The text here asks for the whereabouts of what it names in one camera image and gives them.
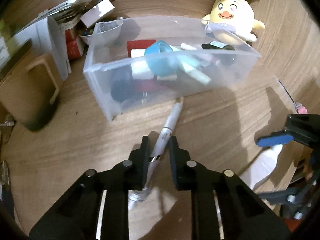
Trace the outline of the brown jar with dark lid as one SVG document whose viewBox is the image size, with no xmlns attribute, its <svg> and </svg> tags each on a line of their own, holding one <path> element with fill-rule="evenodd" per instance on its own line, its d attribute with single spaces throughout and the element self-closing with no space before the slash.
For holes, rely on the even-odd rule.
<svg viewBox="0 0 320 240">
<path fill-rule="evenodd" d="M 37 56 L 31 39 L 1 63 L 1 104 L 30 131 L 51 120 L 62 79 L 50 53 Z"/>
</svg>

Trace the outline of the dark green spray bottle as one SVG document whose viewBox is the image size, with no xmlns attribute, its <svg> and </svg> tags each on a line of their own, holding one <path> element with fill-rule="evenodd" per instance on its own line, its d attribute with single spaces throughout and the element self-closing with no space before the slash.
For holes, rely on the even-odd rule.
<svg viewBox="0 0 320 240">
<path fill-rule="evenodd" d="M 201 45 L 202 49 L 235 50 L 233 46 L 219 41 L 211 41 Z"/>
</svg>

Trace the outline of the small white cardboard box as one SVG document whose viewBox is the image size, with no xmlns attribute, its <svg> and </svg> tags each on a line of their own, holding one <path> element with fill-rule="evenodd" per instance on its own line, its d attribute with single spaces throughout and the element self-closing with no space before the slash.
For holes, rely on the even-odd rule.
<svg viewBox="0 0 320 240">
<path fill-rule="evenodd" d="M 80 17 L 80 21 L 87 27 L 101 20 L 106 15 L 112 13 L 115 7 L 109 0 L 102 0 L 97 5 L 92 7 L 88 12 Z"/>
</svg>

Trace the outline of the white pen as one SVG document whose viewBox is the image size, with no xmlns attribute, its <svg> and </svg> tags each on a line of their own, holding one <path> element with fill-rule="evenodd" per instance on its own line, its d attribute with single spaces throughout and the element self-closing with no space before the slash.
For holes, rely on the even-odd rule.
<svg viewBox="0 0 320 240">
<path fill-rule="evenodd" d="M 180 97 L 176 100 L 172 107 L 172 110 L 158 136 L 158 139 L 153 147 L 153 150 L 149 156 L 149 167 L 146 178 L 146 183 L 141 191 L 132 191 L 129 194 L 128 208 L 132 210 L 138 203 L 143 202 L 149 196 L 153 187 L 153 177 L 155 170 L 161 162 L 161 157 L 164 154 L 168 141 L 175 130 L 177 122 L 179 120 L 182 108 L 184 104 L 184 97 Z"/>
</svg>

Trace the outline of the clear plastic storage bin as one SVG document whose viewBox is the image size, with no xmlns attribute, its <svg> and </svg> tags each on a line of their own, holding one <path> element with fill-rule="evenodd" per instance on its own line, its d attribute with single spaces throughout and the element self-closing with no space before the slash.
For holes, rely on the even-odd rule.
<svg viewBox="0 0 320 240">
<path fill-rule="evenodd" d="M 83 73 L 108 121 L 245 79 L 260 54 L 215 23 L 146 16 L 95 25 Z"/>
</svg>

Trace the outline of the pale green cosmetic tube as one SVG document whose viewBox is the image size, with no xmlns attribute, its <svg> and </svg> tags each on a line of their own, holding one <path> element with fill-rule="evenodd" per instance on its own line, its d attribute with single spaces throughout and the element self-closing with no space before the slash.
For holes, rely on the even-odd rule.
<svg viewBox="0 0 320 240">
<path fill-rule="evenodd" d="M 211 82 L 210 77 L 186 62 L 181 62 L 181 70 L 205 86 Z"/>
</svg>

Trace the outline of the black comb with pink charm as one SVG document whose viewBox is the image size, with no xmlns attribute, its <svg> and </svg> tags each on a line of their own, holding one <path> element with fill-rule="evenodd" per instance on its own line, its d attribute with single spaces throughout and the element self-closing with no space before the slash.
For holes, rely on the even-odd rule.
<svg viewBox="0 0 320 240">
<path fill-rule="evenodd" d="M 284 92 L 286 93 L 287 97 L 291 101 L 291 105 L 293 107 L 293 112 L 295 114 L 308 114 L 307 108 L 304 105 L 302 105 L 300 102 L 296 102 L 293 99 L 293 97 L 290 95 L 289 91 L 285 88 L 283 83 L 277 77 L 276 77 L 276 80 L 281 85 L 282 89 L 284 90 Z"/>
</svg>

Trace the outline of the pink-capped white tube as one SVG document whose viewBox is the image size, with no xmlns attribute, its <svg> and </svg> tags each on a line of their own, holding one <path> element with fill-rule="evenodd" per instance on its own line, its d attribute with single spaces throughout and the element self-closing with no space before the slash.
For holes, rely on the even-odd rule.
<svg viewBox="0 0 320 240">
<path fill-rule="evenodd" d="M 186 43 L 182 43 L 180 45 L 180 47 L 181 47 L 182 50 L 197 50 L 197 48 L 195 48 L 195 47 L 193 47 L 193 46 L 191 46 L 189 44 L 186 44 Z"/>
</svg>

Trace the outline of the white bowl of trinkets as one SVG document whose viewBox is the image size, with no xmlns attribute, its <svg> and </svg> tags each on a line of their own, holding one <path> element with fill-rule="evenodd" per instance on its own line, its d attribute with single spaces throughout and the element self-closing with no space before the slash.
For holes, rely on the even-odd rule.
<svg viewBox="0 0 320 240">
<path fill-rule="evenodd" d="M 122 25 L 122 17 L 118 17 L 114 21 L 98 22 L 95 26 L 80 31 L 80 37 L 88 46 L 92 38 L 101 41 L 102 44 L 110 44 L 118 38 Z"/>
</svg>

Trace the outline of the yellow chick bunny plush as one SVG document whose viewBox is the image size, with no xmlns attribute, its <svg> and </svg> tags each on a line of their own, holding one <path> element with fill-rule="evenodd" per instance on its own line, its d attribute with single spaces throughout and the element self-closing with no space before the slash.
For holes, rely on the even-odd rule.
<svg viewBox="0 0 320 240">
<path fill-rule="evenodd" d="M 201 23 L 215 23 L 245 42 L 256 42 L 253 29 L 265 29 L 265 24 L 255 19 L 254 11 L 246 0 L 216 0 Z"/>
</svg>

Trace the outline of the red paper packet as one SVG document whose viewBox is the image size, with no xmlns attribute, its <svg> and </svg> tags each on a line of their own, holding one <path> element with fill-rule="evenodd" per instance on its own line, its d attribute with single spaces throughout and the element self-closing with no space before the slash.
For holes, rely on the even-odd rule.
<svg viewBox="0 0 320 240">
<path fill-rule="evenodd" d="M 131 51 L 133 49 L 146 49 L 154 43 L 156 43 L 156 40 L 154 40 L 154 39 L 127 41 L 128 57 L 131 57 Z"/>
</svg>

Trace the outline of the stack of papers and books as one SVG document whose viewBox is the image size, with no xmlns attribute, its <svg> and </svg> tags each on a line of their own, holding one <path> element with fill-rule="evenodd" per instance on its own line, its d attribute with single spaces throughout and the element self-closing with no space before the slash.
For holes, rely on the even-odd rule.
<svg viewBox="0 0 320 240">
<path fill-rule="evenodd" d="M 41 12 L 13 36 L 14 41 L 17 45 L 22 45 L 31 40 L 36 56 L 52 55 L 61 79 L 65 81 L 71 73 L 65 31 L 71 26 L 71 18 L 82 13 L 91 1 L 67 0 Z"/>
</svg>

